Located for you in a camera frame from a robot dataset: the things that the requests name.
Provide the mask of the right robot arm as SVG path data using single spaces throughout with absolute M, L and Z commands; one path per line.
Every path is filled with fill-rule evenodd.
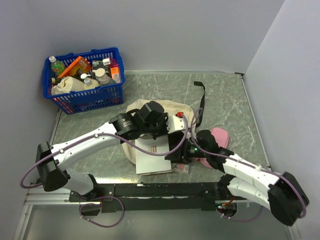
M 226 130 L 213 128 L 199 131 L 195 138 L 183 136 L 182 131 L 168 135 L 169 149 L 177 150 L 166 159 L 190 162 L 196 158 L 206 167 L 224 173 L 218 182 L 218 193 L 223 199 L 235 196 L 258 203 L 286 226 L 306 215 L 310 201 L 295 176 L 287 171 L 268 171 L 227 149 Z

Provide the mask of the white book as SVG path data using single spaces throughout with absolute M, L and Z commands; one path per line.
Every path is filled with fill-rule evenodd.
M 139 148 L 154 154 L 169 152 L 168 136 L 160 136 L 154 140 L 151 136 L 135 140 L 135 145 Z M 141 176 L 155 175 L 172 172 L 171 162 L 165 160 L 164 156 L 149 155 L 139 150 L 135 150 L 136 174 Z

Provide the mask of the cream canvas backpack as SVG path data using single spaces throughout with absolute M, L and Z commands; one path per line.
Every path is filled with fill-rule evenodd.
M 205 109 L 205 94 L 206 87 L 201 81 L 194 81 L 195 86 L 203 88 L 203 96 L 200 101 L 200 108 Z M 129 104 L 126 108 L 126 113 L 133 111 L 132 114 L 137 114 L 140 111 L 139 115 L 142 120 L 147 123 L 156 123 L 159 117 L 165 113 L 168 116 L 175 116 L 178 112 L 183 112 L 186 119 L 190 123 L 195 113 L 194 110 L 187 104 L 174 102 L 171 100 L 147 100 L 147 99 L 138 99 L 133 103 Z M 136 165 L 136 150 L 128 143 L 122 145 L 124 153 L 128 160 Z

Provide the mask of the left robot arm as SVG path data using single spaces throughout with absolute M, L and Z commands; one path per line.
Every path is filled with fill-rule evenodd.
M 89 133 L 64 143 L 38 145 L 36 160 L 39 179 L 46 192 L 66 188 L 81 194 L 87 201 L 99 195 L 97 182 L 91 174 L 72 169 L 79 160 L 100 150 L 114 147 L 141 135 L 153 139 L 168 134 L 168 113 L 158 102 L 150 101 L 140 109 L 112 117 L 108 122 Z

